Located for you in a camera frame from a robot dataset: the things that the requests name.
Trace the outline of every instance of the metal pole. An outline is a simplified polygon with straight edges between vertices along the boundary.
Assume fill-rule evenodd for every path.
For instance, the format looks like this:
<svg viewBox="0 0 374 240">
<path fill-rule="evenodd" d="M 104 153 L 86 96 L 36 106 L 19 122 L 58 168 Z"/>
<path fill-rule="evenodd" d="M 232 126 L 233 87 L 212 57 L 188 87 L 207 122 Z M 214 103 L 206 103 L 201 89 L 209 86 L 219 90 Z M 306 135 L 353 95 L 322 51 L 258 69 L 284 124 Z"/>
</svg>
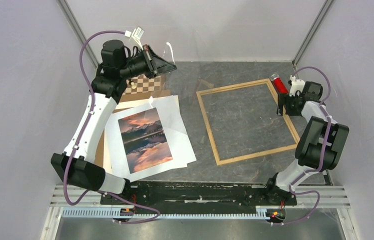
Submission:
<svg viewBox="0 0 374 240">
<path fill-rule="evenodd" d="M 325 0 L 324 4 L 321 7 L 321 10 L 319 10 L 318 15 L 316 16 L 315 20 L 313 21 L 312 26 L 310 27 L 305 39 L 302 42 L 302 45 L 299 48 L 299 51 L 297 51 L 296 56 L 294 56 L 294 59 L 292 61 L 293 67 L 296 67 L 296 65 L 299 63 L 301 58 L 303 57 L 306 49 L 308 48 L 310 42 L 314 38 L 315 33 L 317 32 L 318 28 L 321 25 L 321 22 L 324 20 L 324 18 L 327 15 L 327 12 L 333 5 L 333 2 L 335 0 Z"/>
<path fill-rule="evenodd" d="M 57 3 L 59 4 L 60 8 L 62 9 L 63 14 L 65 14 L 65 17 L 68 20 L 70 26 L 72 27 L 73 32 L 75 33 L 79 42 L 83 45 L 86 42 L 87 38 L 84 35 L 83 31 L 81 30 L 81 27 L 78 24 L 77 19 L 75 18 L 74 14 L 72 13 L 72 10 L 69 7 L 67 1 L 66 0 L 57 0 Z M 94 67 L 97 68 L 99 66 L 99 61 L 97 60 L 95 54 L 93 53 L 93 50 L 90 47 L 90 45 L 87 45 L 87 48 L 85 49 L 85 53 L 87 54 L 88 58 L 90 59 L 91 63 L 94 65 Z"/>
</svg>

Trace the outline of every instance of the gray tiled floor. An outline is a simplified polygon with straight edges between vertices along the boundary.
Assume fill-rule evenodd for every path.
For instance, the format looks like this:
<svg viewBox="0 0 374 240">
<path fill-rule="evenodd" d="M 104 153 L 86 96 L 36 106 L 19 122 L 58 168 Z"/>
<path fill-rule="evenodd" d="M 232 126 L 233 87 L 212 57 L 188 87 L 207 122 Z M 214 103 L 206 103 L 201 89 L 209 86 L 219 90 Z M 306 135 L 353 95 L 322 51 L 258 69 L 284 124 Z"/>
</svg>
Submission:
<svg viewBox="0 0 374 240">
<path fill-rule="evenodd" d="M 178 70 L 166 76 L 164 88 L 178 95 L 180 112 L 197 161 L 186 168 L 169 170 L 148 178 L 162 181 L 266 183 L 293 160 L 294 150 L 217 166 L 199 107 L 196 91 L 266 79 L 277 72 L 287 82 L 293 72 L 289 62 L 177 62 Z M 237 157 L 294 143 L 266 85 L 203 96 L 212 133 L 221 159 Z M 302 134 L 306 121 L 291 117 Z M 322 174 L 304 183 L 323 184 Z"/>
</svg>

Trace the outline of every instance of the cable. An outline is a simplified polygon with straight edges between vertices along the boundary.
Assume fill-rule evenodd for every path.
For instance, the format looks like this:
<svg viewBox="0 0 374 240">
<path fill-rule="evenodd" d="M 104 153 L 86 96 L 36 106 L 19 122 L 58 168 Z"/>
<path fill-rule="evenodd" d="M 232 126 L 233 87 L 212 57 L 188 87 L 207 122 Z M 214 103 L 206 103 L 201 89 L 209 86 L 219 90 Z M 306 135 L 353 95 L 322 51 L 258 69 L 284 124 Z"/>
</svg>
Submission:
<svg viewBox="0 0 374 240">
<path fill-rule="evenodd" d="M 284 220 L 286 220 L 286 216 L 284 216 L 284 219 L 282 219 L 282 218 L 280 218 L 280 217 L 278 217 L 277 215 L 274 215 L 274 218 L 276 218 L 276 219 L 278 219 L 278 220 L 280 220 L 280 221 L 284 221 Z"/>
<path fill-rule="evenodd" d="M 94 105 L 95 105 L 95 102 L 96 102 L 96 97 L 94 95 L 92 84 L 90 83 L 89 78 L 87 77 L 86 71 L 84 70 L 83 54 L 84 54 L 84 50 L 86 49 L 89 42 L 93 38 L 95 38 L 99 35 L 102 35 L 102 34 L 125 34 L 125 33 L 123 31 L 112 31 L 112 30 L 100 31 L 100 32 L 97 32 L 97 33 L 93 34 L 91 37 L 89 37 L 81 47 L 81 51 L 79 52 L 79 67 L 81 68 L 82 76 L 84 77 L 85 83 L 88 86 L 88 91 L 90 92 L 90 95 L 91 95 L 91 104 L 90 104 L 89 112 L 93 111 L 93 108 L 94 108 Z M 78 146 L 78 144 L 80 144 L 81 137 L 83 136 L 83 133 L 86 130 L 87 124 L 89 123 L 91 117 L 92 117 L 91 114 L 87 115 L 87 118 L 85 119 L 84 124 L 82 125 L 81 130 L 79 131 L 79 134 L 76 137 L 76 140 L 75 140 L 75 145 L 76 146 Z M 69 199 L 69 196 L 68 196 L 68 186 L 67 185 L 68 185 L 69 166 L 71 166 L 72 160 L 74 159 L 74 156 L 75 156 L 76 152 L 77 152 L 77 150 L 75 148 L 72 148 L 72 152 L 69 155 L 69 159 L 68 159 L 68 162 L 67 162 L 66 167 L 65 167 L 65 173 L 63 175 L 63 196 L 65 197 L 66 202 L 71 206 L 77 205 L 81 201 L 81 199 L 86 195 L 86 193 L 88 192 L 88 190 L 85 190 L 75 202 L 72 202 Z"/>
<path fill-rule="evenodd" d="M 100 32 L 97 32 L 95 34 L 93 34 L 92 36 L 90 36 L 86 41 L 85 43 L 82 45 L 81 47 L 81 51 L 79 52 L 79 67 L 81 68 L 81 73 L 82 73 L 82 76 L 84 77 L 84 80 L 85 80 L 85 83 L 87 84 L 88 86 L 88 91 L 91 95 L 91 104 L 90 104 L 90 109 L 89 109 L 89 112 L 93 111 L 94 109 L 94 106 L 95 106 L 95 102 L 96 102 L 96 98 L 95 98 L 95 95 L 94 95 L 94 91 L 93 91 L 93 87 L 92 87 L 92 84 L 90 83 L 89 81 L 89 78 L 87 77 L 87 74 L 86 74 L 86 71 L 84 70 L 84 64 L 83 64 L 83 54 L 84 54 L 84 51 L 87 47 L 87 45 L 89 44 L 89 42 L 99 36 L 99 35 L 102 35 L 102 34 L 122 34 L 124 35 L 125 32 L 123 31 L 116 31 L 116 30 L 107 30 L 107 31 L 100 31 Z M 80 140 L 81 140 L 81 137 L 83 136 L 83 133 L 84 131 L 86 130 L 86 127 L 87 127 L 87 124 L 89 123 L 90 121 L 90 118 L 91 118 L 91 114 L 88 114 L 87 115 L 87 118 L 85 119 L 84 123 L 82 124 L 82 127 L 81 127 L 81 130 L 79 131 L 79 134 L 78 136 L 76 137 L 76 140 L 75 140 L 75 145 L 78 146 L 78 144 L 80 144 Z M 63 175 L 63 195 L 65 197 L 65 200 L 66 202 L 71 205 L 71 206 L 75 206 L 77 205 L 81 199 L 83 199 L 83 197 L 86 195 L 86 193 L 89 191 L 89 190 L 85 190 L 81 196 L 79 196 L 79 198 L 75 201 L 75 202 L 72 202 L 70 199 L 69 199 L 69 196 L 68 196 L 68 173 L 69 173 L 69 168 L 71 166 L 71 163 L 72 163 L 72 160 L 74 159 L 74 156 L 75 156 L 75 153 L 77 152 L 77 150 L 75 148 L 72 149 L 72 152 L 70 153 L 69 155 L 69 159 L 68 159 L 68 162 L 66 164 L 66 167 L 65 167 L 65 173 Z M 140 204 L 137 204 L 137 203 L 133 203 L 133 202 L 130 202 L 128 200 L 125 200 L 123 199 L 122 197 L 116 195 L 115 193 L 112 193 L 112 192 L 108 192 L 107 194 L 109 194 L 110 196 L 116 198 L 116 199 L 119 199 L 120 201 L 124 202 L 124 203 L 127 203 L 127 204 L 130 204 L 130 205 L 134 205 L 138 208 L 143 208 L 143 209 L 147 209 L 147 210 L 151 210 L 151 211 L 154 211 L 157 213 L 156 216 L 154 217 L 151 217 L 151 218 L 148 218 L 148 219 L 143 219 L 143 220 L 139 220 L 139 221 L 133 221 L 133 222 L 123 222 L 122 224 L 139 224 L 139 223 L 146 223 L 146 222 L 149 222 L 149 221 L 152 221 L 154 219 L 156 219 L 157 217 L 159 217 L 159 215 L 161 214 L 161 212 L 155 208 L 152 208 L 152 207 L 148 207 L 148 206 L 143 206 L 143 205 L 140 205 Z"/>
<path fill-rule="evenodd" d="M 314 67 L 314 66 L 304 66 L 302 68 L 299 68 L 297 71 L 295 71 L 292 74 L 292 76 L 295 76 L 298 72 L 300 72 L 304 69 L 313 69 L 313 70 L 319 72 L 325 78 L 325 81 L 327 82 L 327 86 L 328 86 L 328 93 L 327 93 L 327 96 L 325 96 L 324 99 L 322 99 L 322 101 L 319 103 L 319 105 L 324 104 L 324 102 L 330 97 L 330 94 L 332 92 L 332 86 L 330 85 L 329 78 L 327 77 L 327 75 L 325 75 L 325 73 L 323 73 L 323 71 L 321 71 L 319 68 Z"/>
<path fill-rule="evenodd" d="M 146 223 L 146 222 L 150 222 L 152 220 L 155 220 L 157 217 L 159 217 L 161 215 L 161 212 L 155 208 L 152 208 L 152 207 L 149 207 L 149 206 L 143 206 L 143 205 L 140 205 L 140 204 L 137 204 L 137 203 L 134 203 L 134 202 L 130 202 L 128 200 L 125 200 L 123 199 L 122 197 L 116 195 L 115 193 L 112 193 L 112 192 L 104 192 L 104 191 L 98 191 L 98 193 L 101 193 L 101 194 L 109 194 L 110 196 L 126 203 L 126 204 L 129 204 L 129 205 L 133 205 L 135 207 L 138 207 L 138 208 L 142 208 L 142 209 L 147 209 L 147 210 L 150 210 L 150 211 L 153 211 L 156 213 L 155 216 L 153 217 L 150 217 L 150 218 L 147 218 L 147 219 L 142 219 L 142 220 L 138 220 L 138 221 L 121 221 L 120 224 L 141 224 L 141 223 Z"/>
<path fill-rule="evenodd" d="M 304 70 L 304 69 L 313 69 L 313 70 L 318 71 L 319 73 L 322 74 L 322 76 L 325 78 L 325 81 L 327 82 L 327 85 L 328 85 L 327 96 L 319 103 L 319 109 L 321 109 L 321 111 L 325 115 L 325 118 L 327 119 L 327 128 L 325 129 L 324 138 L 323 138 L 323 141 L 322 141 L 321 154 L 319 155 L 318 168 L 317 169 L 309 169 L 309 170 L 304 171 L 301 175 L 299 175 L 295 180 L 293 180 L 290 183 L 290 185 L 288 186 L 288 190 L 290 191 L 291 194 L 296 195 L 296 196 L 297 195 L 299 195 L 299 196 L 300 195 L 306 195 L 306 194 L 316 194 L 316 202 L 315 202 L 315 205 L 313 206 L 313 208 L 305 216 L 303 216 L 299 219 L 296 219 L 296 220 L 288 221 L 288 222 L 274 223 L 275 225 L 278 225 L 278 226 L 298 223 L 298 222 L 301 222 L 302 220 L 305 220 L 305 219 L 309 218 L 309 216 L 315 211 L 315 209 L 317 209 L 317 206 L 320 203 L 320 198 L 321 198 L 320 193 L 316 190 L 310 190 L 310 191 L 304 191 L 304 192 L 297 193 L 297 192 L 293 191 L 293 189 L 292 189 L 292 185 L 295 185 L 306 174 L 319 172 L 319 171 L 321 171 L 321 169 L 323 169 L 324 155 L 326 153 L 326 147 L 327 147 L 327 143 L 328 143 L 328 139 L 329 139 L 329 135 L 330 135 L 330 129 L 331 129 L 331 126 L 332 126 L 332 118 L 323 106 L 324 101 L 329 98 L 330 93 L 331 93 L 330 81 L 329 81 L 328 77 L 323 73 L 323 71 L 321 71 L 318 68 L 313 67 L 313 66 L 302 67 L 302 68 L 298 69 L 296 72 L 294 72 L 293 76 L 296 75 L 298 72 Z"/>
</svg>

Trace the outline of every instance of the mountain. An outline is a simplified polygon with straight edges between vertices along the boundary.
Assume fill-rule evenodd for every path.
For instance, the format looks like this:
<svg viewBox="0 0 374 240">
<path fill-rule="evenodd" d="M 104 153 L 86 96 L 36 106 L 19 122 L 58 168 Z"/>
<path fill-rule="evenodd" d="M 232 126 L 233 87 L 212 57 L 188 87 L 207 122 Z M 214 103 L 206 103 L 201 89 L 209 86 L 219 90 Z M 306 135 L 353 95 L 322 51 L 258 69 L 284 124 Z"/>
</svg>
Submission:
<svg viewBox="0 0 374 240">
<path fill-rule="evenodd" d="M 156 132 L 162 130 L 162 123 L 160 120 L 155 121 L 154 123 L 144 124 L 142 126 L 132 128 L 126 132 L 121 133 L 122 141 L 125 143 L 127 141 L 141 138 L 148 133 Z"/>
</svg>

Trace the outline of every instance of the white paper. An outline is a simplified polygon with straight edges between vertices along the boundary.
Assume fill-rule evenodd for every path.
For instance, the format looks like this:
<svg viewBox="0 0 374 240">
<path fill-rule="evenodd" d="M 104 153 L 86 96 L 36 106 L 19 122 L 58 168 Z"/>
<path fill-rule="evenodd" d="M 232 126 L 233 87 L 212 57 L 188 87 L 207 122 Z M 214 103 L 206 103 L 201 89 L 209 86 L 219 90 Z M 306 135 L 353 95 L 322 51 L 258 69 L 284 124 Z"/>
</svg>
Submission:
<svg viewBox="0 0 374 240">
<path fill-rule="evenodd" d="M 180 110 L 180 104 L 179 104 L 179 100 L 178 100 L 178 95 L 153 97 L 153 100 L 165 99 L 165 98 L 175 98 L 175 100 L 176 100 L 176 107 L 178 108 L 178 110 Z M 116 106 L 115 109 L 129 109 L 129 108 L 137 107 L 137 106 L 140 106 L 140 105 L 143 105 L 143 104 L 147 104 L 148 102 L 149 102 L 149 98 L 148 99 L 134 100 L 134 101 L 123 101 L 123 102 L 120 102 Z"/>
<path fill-rule="evenodd" d="M 156 108 L 159 115 L 163 132 L 166 136 L 167 144 L 173 159 L 130 173 L 118 120 L 153 108 Z M 180 115 L 176 96 L 154 98 L 151 103 L 146 103 L 114 113 L 110 116 L 104 131 L 112 166 L 112 174 L 121 178 L 126 178 L 131 182 L 170 169 L 186 167 L 188 163 L 196 161 L 196 156 Z"/>
</svg>

